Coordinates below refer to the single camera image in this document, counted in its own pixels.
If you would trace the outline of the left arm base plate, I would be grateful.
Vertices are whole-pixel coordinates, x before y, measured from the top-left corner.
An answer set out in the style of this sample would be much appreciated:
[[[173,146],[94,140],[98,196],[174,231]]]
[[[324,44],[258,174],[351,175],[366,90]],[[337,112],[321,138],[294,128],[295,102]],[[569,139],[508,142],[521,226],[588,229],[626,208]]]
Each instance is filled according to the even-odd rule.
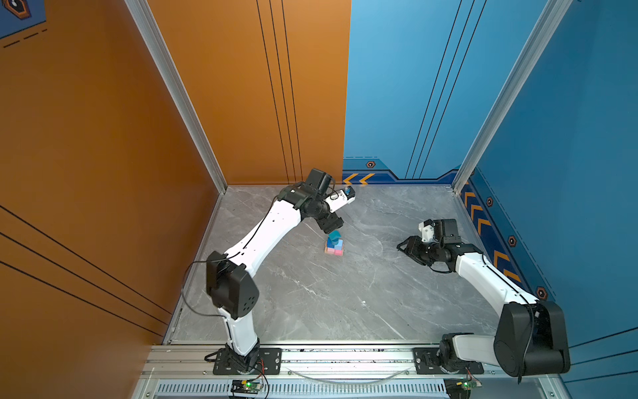
[[[282,365],[282,349],[279,347],[256,347],[246,356],[240,356],[230,347],[221,349],[215,357],[213,374],[219,376],[278,375]]]

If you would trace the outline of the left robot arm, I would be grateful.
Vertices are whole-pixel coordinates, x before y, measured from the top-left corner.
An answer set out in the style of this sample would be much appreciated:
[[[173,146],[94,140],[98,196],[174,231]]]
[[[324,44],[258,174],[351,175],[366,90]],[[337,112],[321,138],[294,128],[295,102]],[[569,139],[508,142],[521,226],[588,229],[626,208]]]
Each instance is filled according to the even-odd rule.
[[[254,277],[278,243],[304,219],[314,219],[330,234],[343,226],[337,211],[356,198],[354,189],[336,190],[332,177],[313,169],[305,181],[284,187],[265,216],[236,245],[206,259],[206,294],[224,320],[227,342],[223,354],[239,372],[250,373],[259,361],[259,338],[253,310],[259,300]]]

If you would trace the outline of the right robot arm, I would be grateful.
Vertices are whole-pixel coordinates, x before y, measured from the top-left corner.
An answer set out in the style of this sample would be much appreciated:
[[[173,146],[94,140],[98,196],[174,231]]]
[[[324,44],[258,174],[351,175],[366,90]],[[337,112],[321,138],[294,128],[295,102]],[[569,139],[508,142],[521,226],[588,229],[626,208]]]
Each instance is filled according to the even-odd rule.
[[[518,287],[481,249],[463,241],[455,219],[427,219],[419,231],[397,249],[430,270],[444,264],[444,274],[457,274],[469,282],[498,316],[493,336],[445,334],[432,364],[456,373],[471,364],[486,363],[517,379],[571,370],[566,322],[559,305]]]

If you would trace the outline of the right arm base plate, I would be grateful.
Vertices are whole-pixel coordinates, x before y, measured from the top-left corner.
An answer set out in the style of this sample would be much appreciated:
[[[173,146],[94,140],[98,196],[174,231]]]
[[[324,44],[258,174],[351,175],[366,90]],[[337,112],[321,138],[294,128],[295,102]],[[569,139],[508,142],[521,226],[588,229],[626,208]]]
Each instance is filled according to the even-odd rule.
[[[484,374],[483,364],[459,359],[445,360],[440,349],[435,347],[415,347],[412,349],[415,370],[418,375],[473,375]]]

